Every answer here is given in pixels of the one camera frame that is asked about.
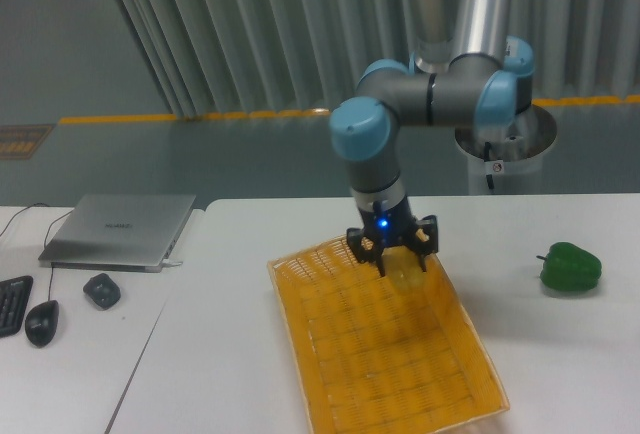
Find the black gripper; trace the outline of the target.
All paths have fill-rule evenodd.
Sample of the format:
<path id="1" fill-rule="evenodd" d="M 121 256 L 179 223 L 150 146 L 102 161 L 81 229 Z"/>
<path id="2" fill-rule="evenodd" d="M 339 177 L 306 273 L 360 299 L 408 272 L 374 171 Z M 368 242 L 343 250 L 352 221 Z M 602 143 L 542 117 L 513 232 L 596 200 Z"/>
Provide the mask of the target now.
<path id="1" fill-rule="evenodd" d="M 391 208 L 359 209 L 359 214 L 363 228 L 346 230 L 347 246 L 359 263 L 374 265 L 379 276 L 385 277 L 384 248 L 405 246 L 417 256 L 421 270 L 427 271 L 426 258 L 439 252 L 436 215 L 415 218 L 407 196 Z"/>

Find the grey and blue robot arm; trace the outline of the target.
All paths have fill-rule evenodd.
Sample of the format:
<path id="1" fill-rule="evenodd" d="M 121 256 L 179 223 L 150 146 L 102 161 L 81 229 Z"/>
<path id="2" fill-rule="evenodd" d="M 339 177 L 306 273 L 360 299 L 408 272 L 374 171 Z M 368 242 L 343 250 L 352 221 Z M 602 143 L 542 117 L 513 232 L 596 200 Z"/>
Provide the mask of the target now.
<path id="1" fill-rule="evenodd" d="M 405 125 L 471 128 L 485 138 L 504 133 L 519 113 L 531 73 L 505 64 L 511 0 L 412 0 L 422 24 L 409 64 L 370 64 L 354 97 L 331 114 L 329 129 L 343 160 L 362 228 L 346 232 L 360 263 L 381 276 L 398 271 L 385 261 L 409 251 L 424 270 L 438 251 L 435 216 L 416 218 L 401 180 L 395 141 Z"/>

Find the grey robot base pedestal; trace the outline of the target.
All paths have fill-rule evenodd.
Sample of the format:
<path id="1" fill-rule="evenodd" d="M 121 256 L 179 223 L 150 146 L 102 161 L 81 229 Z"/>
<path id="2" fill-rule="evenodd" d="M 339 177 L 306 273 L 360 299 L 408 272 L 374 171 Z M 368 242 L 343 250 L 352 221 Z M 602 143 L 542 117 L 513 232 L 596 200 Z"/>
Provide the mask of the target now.
<path id="1" fill-rule="evenodd" d="M 534 104 L 516 115 L 499 142 L 485 140 L 471 129 L 457 129 L 454 138 L 466 158 L 468 192 L 471 195 L 539 194 L 544 156 L 553 148 L 556 137 L 554 117 Z"/>

